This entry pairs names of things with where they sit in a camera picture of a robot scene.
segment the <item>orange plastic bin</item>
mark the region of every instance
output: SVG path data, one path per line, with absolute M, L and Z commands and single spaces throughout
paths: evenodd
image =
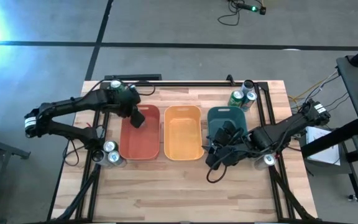
M 138 105 L 138 109 L 145 123 L 135 128 L 129 118 L 122 120 L 119 153 L 125 159 L 155 159 L 160 151 L 160 111 L 153 105 Z
M 170 106 L 164 115 L 164 153 L 174 161 L 196 160 L 201 147 L 201 111 L 196 106 Z

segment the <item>soda can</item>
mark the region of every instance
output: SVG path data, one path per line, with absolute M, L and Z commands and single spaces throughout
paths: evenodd
M 247 96 L 244 97 L 244 102 L 241 105 L 241 109 L 243 111 L 248 111 L 249 108 L 252 106 L 252 104 L 254 104 L 256 98 L 258 97 L 258 95 L 256 95 L 256 93 L 254 92 L 248 92 Z
M 228 106 L 240 107 L 243 101 L 244 94 L 240 90 L 233 91 L 230 95 Z
M 111 81 L 110 88 L 112 90 L 117 90 L 118 92 L 122 92 L 125 90 L 125 86 L 120 80 Z
M 247 95 L 248 92 L 254 90 L 254 82 L 252 80 L 246 80 L 241 85 L 241 91 L 244 94 L 244 96 Z
M 115 141 L 106 141 L 103 144 L 103 149 L 105 152 L 109 153 L 113 150 L 118 151 L 118 144 Z
M 109 152 L 108 158 L 116 167 L 124 167 L 127 165 L 127 161 L 121 157 L 118 151 Z
M 95 150 L 92 152 L 91 155 L 92 161 L 107 167 L 107 168 L 112 168 L 114 166 L 114 164 L 112 162 L 109 161 L 108 159 L 108 153 L 104 152 L 103 150 Z
M 276 163 L 276 158 L 273 155 L 267 154 L 255 161 L 254 167 L 257 170 L 263 170 Z

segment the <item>black floor stripe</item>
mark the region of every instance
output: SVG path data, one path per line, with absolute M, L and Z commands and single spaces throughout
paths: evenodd
M 93 49 L 91 60 L 89 61 L 89 65 L 88 65 L 88 70 L 86 71 L 85 81 L 92 79 L 94 67 L 95 67 L 96 61 L 98 59 L 100 46 L 101 46 L 101 43 L 103 40 L 104 31 L 106 31 L 106 26 L 107 26 L 107 22 L 109 20 L 110 10 L 111 10 L 113 1 L 114 0 L 109 0 L 107 2 L 106 10 L 104 11 L 104 15 L 103 15 L 102 24 L 100 25 L 98 38 L 96 39 L 96 46 Z
M 94 47 L 95 42 L 64 41 L 0 41 L 2 46 L 39 46 L 39 47 Z
M 181 49 L 251 49 L 251 50 L 333 50 L 358 51 L 358 46 L 254 45 L 254 44 L 174 44 L 174 43 L 102 43 L 102 47 L 181 48 Z
M 131 43 L 131 42 L 59 42 L 59 41 L 0 41 L 4 46 L 50 46 L 50 47 L 139 47 L 175 49 L 249 49 L 249 50 L 320 50 L 358 51 L 358 46 L 317 46 L 317 45 L 254 45 L 254 44 L 176 44 L 176 43 Z

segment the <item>red plastic bin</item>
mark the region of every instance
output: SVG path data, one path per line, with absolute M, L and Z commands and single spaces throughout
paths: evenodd
M 138 105 L 138 109 L 145 123 L 135 128 L 129 118 L 122 120 L 119 153 L 125 159 L 155 159 L 160 151 L 160 111 L 153 105 Z

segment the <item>white label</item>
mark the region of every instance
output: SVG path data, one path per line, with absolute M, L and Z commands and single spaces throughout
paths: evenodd
M 26 124 L 27 122 L 30 122 L 30 121 L 35 121 L 36 118 L 35 117 L 30 117 L 30 118 L 27 118 L 24 120 L 24 123 Z
M 318 113 L 322 113 L 322 112 L 324 112 L 324 111 L 326 111 L 325 108 L 320 108 L 320 109 L 317 110 Z
M 316 108 L 316 110 L 322 108 L 323 106 L 321 105 L 321 103 L 317 104 L 316 106 L 314 106 L 314 108 Z
M 31 126 L 31 125 L 35 125 L 37 124 L 36 121 L 30 121 L 30 122 L 27 122 L 26 124 L 24 124 L 24 128 L 28 127 L 28 126 Z
M 37 118 L 31 117 L 24 120 L 24 128 L 35 125 L 37 123 Z

